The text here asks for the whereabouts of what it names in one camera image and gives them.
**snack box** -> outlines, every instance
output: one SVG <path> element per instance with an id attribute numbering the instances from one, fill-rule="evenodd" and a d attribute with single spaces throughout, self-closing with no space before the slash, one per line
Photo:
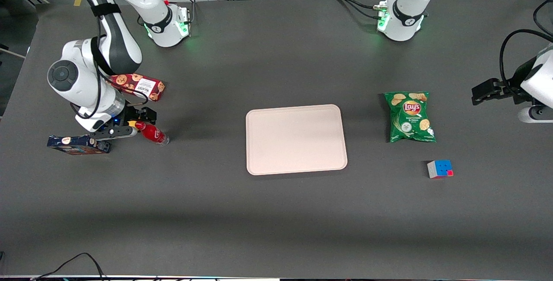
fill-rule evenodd
<path id="1" fill-rule="evenodd" d="M 161 80 L 139 74 L 113 75 L 111 76 L 111 81 L 116 84 L 115 88 L 123 92 L 132 93 L 139 98 L 144 98 L 142 94 L 138 93 L 142 92 L 154 102 L 162 97 L 163 90 L 165 90 L 165 84 Z M 131 92 L 124 88 L 136 90 L 137 92 Z"/>
<path id="2" fill-rule="evenodd" d="M 109 153 L 111 145 L 106 141 L 97 141 L 89 135 L 79 137 L 50 136 L 47 147 L 69 155 L 92 155 Z"/>

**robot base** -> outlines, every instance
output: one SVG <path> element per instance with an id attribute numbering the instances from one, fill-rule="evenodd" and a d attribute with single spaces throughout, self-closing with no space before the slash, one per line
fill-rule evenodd
<path id="1" fill-rule="evenodd" d="M 396 0 L 385 0 L 380 2 L 380 7 L 392 8 Z M 393 41 L 408 41 L 415 35 L 420 29 L 420 25 L 423 22 L 424 16 L 421 16 L 419 21 L 413 20 L 411 26 L 404 26 L 395 16 L 393 10 L 387 11 L 384 15 L 379 14 L 381 19 L 377 24 L 377 30 L 384 33 L 389 39 Z"/>
<path id="2" fill-rule="evenodd" d="M 178 7 L 175 4 L 169 4 L 168 8 L 172 11 L 172 21 L 162 33 L 156 33 L 144 25 L 146 31 L 148 31 L 148 37 L 153 39 L 156 45 L 160 47 L 172 47 L 190 35 L 188 9 Z"/>

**label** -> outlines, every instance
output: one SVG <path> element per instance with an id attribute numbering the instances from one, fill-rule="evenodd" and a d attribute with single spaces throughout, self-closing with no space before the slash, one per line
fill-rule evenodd
<path id="1" fill-rule="evenodd" d="M 420 112 L 420 104 L 415 101 L 407 101 L 403 103 L 403 111 L 413 116 Z"/>
<path id="2" fill-rule="evenodd" d="M 156 82 L 152 82 L 152 80 L 142 78 L 142 79 L 140 79 L 140 81 L 138 82 L 138 84 L 134 88 L 134 90 L 137 91 L 137 92 L 142 92 L 142 93 L 146 94 L 146 96 L 150 96 L 150 94 L 154 90 L 155 86 L 156 86 Z M 140 96 L 141 98 L 143 97 L 142 94 L 140 94 L 140 93 L 135 92 L 134 94 L 136 96 Z"/>

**lays chip bag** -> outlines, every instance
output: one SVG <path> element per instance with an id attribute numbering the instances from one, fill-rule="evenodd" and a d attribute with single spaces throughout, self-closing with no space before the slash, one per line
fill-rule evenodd
<path id="1" fill-rule="evenodd" d="M 428 92 L 387 92 L 384 96 L 391 111 L 390 143 L 403 138 L 436 142 L 426 114 Z"/>

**table surface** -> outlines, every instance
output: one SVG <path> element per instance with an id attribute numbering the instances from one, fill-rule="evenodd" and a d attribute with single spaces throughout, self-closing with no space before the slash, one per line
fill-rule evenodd
<path id="1" fill-rule="evenodd" d="M 542 1 L 432 0 L 404 43 L 337 0 L 200 3 L 192 37 L 170 48 L 123 7 L 139 73 L 167 82 L 149 106 L 171 143 L 137 136 L 81 157 L 45 147 L 48 135 L 83 134 L 46 72 L 95 21 L 87 8 L 41 6 L 0 123 L 2 275 L 89 252 L 108 275 L 551 279 L 551 125 L 520 123 L 511 100 L 470 101 Z M 546 44 L 514 38 L 508 72 Z M 399 90 L 430 92 L 437 143 L 387 143 L 379 94 Z M 247 112 L 313 104 L 340 107 L 347 167 L 249 175 Z M 455 177 L 430 180 L 434 159 L 451 159 Z"/>

